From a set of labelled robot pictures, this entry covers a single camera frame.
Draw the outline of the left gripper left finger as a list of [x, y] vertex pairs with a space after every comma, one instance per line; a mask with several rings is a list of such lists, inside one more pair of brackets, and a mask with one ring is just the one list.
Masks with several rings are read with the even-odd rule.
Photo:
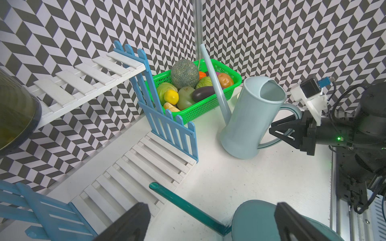
[[139, 202], [93, 240], [143, 241], [150, 218], [151, 214], [148, 205]]

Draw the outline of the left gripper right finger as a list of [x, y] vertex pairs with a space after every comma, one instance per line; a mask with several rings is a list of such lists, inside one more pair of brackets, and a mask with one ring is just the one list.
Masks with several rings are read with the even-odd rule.
[[274, 218], [281, 241], [330, 240], [285, 202], [277, 204]]

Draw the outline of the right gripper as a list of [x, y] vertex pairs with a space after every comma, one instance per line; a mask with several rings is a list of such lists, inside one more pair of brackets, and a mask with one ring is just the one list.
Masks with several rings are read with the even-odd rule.
[[[309, 156], [315, 155], [317, 123], [309, 110], [303, 112], [302, 118], [295, 115], [288, 116], [271, 124], [269, 133], [286, 142], [295, 149], [306, 152]], [[300, 128], [302, 136], [294, 133]]]

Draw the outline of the dark teal watering can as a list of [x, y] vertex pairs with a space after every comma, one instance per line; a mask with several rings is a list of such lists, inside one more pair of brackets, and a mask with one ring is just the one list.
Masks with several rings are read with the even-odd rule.
[[[237, 208], [230, 223], [225, 225], [157, 182], [151, 183], [149, 188], [215, 231], [224, 241], [281, 241], [274, 218], [277, 204], [248, 200]], [[341, 236], [326, 225], [303, 217], [330, 241], [342, 240]]]

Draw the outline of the light blue watering can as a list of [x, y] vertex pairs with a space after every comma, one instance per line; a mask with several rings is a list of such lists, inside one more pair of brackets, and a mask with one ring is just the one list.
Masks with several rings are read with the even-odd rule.
[[274, 145], [275, 140], [264, 144], [261, 140], [280, 109], [291, 111], [295, 119], [302, 118], [297, 106], [285, 103], [284, 89], [265, 76], [245, 79], [235, 107], [231, 110], [205, 45], [201, 44], [200, 48], [226, 124], [220, 133], [220, 142], [230, 155], [251, 159], [260, 149]]

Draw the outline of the blue white slatted shelf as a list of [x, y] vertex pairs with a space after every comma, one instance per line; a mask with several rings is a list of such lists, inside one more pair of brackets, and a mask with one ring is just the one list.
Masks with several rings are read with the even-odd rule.
[[81, 174], [67, 181], [70, 202], [34, 192], [23, 183], [1, 181], [1, 219], [30, 223], [25, 234], [48, 241], [93, 241], [135, 204], [148, 205], [154, 219], [166, 199], [150, 190], [158, 182], [175, 190], [198, 162], [195, 125], [184, 124], [160, 104], [147, 57], [115, 41], [112, 52], [63, 70], [26, 88], [39, 99], [42, 128], [126, 81], [138, 97], [150, 130], [134, 140], [107, 142]]

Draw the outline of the olive transparent watering can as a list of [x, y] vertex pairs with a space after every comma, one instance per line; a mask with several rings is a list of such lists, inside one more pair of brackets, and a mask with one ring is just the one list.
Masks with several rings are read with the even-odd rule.
[[1, 158], [29, 139], [41, 116], [39, 99], [1, 70]]

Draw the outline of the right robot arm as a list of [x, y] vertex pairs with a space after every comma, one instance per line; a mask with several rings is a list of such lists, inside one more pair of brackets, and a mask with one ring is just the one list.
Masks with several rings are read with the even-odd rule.
[[328, 110], [328, 117], [317, 125], [310, 111], [301, 118], [294, 115], [273, 122], [269, 133], [309, 156], [317, 145], [336, 149], [336, 158], [343, 161], [340, 172], [351, 183], [364, 183], [375, 177], [381, 180], [373, 188], [368, 201], [363, 194], [352, 190], [348, 201], [357, 214], [364, 213], [378, 194], [386, 194], [386, 84], [357, 84], [344, 95], [361, 87], [364, 89], [354, 117], [337, 117], [336, 103]]

